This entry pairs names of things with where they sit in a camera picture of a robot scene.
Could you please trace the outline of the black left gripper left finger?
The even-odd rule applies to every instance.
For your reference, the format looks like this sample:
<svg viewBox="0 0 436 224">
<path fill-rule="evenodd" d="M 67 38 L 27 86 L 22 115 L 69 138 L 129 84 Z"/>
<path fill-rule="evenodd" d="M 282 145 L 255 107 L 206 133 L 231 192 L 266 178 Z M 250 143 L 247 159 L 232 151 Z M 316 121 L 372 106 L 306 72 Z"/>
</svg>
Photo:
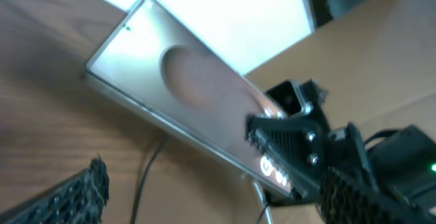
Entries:
<svg viewBox="0 0 436 224">
<path fill-rule="evenodd" d="M 98 224 L 109 199 L 107 167 L 100 156 L 89 167 L 1 213 L 2 224 Z"/>
</svg>

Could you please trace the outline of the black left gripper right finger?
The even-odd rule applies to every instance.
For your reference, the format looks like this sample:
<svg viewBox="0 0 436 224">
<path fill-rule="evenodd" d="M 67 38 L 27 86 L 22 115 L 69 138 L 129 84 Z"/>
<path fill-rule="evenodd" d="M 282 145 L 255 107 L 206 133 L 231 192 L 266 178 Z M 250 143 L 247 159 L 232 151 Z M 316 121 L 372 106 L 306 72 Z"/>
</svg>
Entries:
<svg viewBox="0 0 436 224">
<path fill-rule="evenodd" d="M 435 224 L 421 207 L 385 196 L 336 169 L 321 178 L 319 207 L 326 224 Z"/>
</svg>

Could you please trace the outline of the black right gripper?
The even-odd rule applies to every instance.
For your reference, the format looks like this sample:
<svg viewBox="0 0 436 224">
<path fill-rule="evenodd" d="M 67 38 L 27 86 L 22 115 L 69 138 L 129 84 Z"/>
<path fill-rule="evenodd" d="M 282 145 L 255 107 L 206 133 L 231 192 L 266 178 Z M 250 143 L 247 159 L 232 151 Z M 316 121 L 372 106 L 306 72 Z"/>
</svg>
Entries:
<svg viewBox="0 0 436 224">
<path fill-rule="evenodd" d="M 292 181 L 303 199 L 319 197 L 321 178 L 330 168 L 378 191 L 362 136 L 352 123 L 331 131 L 310 118 L 250 116 L 246 138 Z"/>
</svg>

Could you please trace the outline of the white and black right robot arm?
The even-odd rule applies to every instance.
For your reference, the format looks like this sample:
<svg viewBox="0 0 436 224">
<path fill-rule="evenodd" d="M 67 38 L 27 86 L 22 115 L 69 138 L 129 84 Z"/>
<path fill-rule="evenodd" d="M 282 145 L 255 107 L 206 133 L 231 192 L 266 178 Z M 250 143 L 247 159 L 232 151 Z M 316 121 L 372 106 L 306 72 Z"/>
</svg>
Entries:
<svg viewBox="0 0 436 224">
<path fill-rule="evenodd" d="M 327 223 L 435 221 L 435 143 L 413 125 L 363 140 L 355 125 L 332 130 L 324 116 L 254 116 L 246 137 L 292 181 L 271 206 L 317 204 Z"/>
</svg>

